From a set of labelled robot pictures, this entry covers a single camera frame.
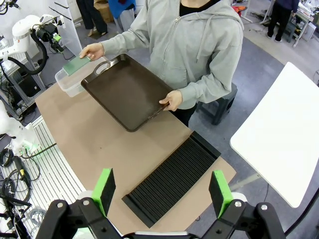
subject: clear plastic bin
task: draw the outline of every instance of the clear plastic bin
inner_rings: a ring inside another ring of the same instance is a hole
[[[69,97],[74,97],[84,91],[84,88],[81,86],[81,81],[90,75],[98,64],[106,60],[106,58],[101,57],[96,61],[89,62],[71,76],[68,76],[68,74],[62,68],[55,74],[55,80],[60,86],[61,90],[66,92]]]
[[[64,69],[55,74],[55,80],[61,90],[66,92],[69,97],[74,97],[84,91],[84,88],[81,86],[81,80],[79,81],[79,78],[76,77],[69,77]]]

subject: person's right hand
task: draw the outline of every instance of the person's right hand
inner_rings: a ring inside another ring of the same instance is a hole
[[[93,43],[84,47],[80,53],[80,58],[88,56],[92,61],[104,56],[105,50],[102,43]]]

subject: person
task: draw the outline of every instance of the person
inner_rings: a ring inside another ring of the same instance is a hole
[[[109,0],[109,6],[118,33],[129,30],[135,20],[135,0]]]
[[[242,41],[243,23],[230,0],[146,0],[128,31],[86,46],[80,57],[148,47],[149,70],[174,89],[159,103],[188,126],[197,101],[231,92]]]
[[[108,32],[108,26],[104,22],[100,12],[94,7],[94,1],[76,0],[76,3],[79,7],[85,28],[90,30],[88,36],[93,34],[94,25],[101,35],[105,35]]]
[[[293,17],[296,15],[298,10],[299,0],[276,0],[273,6],[273,12],[271,14],[270,24],[268,26],[267,37],[272,38],[274,34],[274,29],[279,22],[279,30],[275,38],[275,42],[281,43],[282,36],[289,22],[291,12],[293,12]]]

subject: person's left hand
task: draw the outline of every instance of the person's left hand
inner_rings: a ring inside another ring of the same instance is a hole
[[[179,90],[169,92],[164,100],[159,101],[162,105],[169,103],[169,105],[164,109],[165,111],[176,111],[182,102],[183,96]]]

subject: metal tray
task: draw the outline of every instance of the metal tray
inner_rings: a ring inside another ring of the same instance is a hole
[[[126,54],[100,63],[81,85],[129,132],[158,115],[165,108],[159,101],[172,90]]]

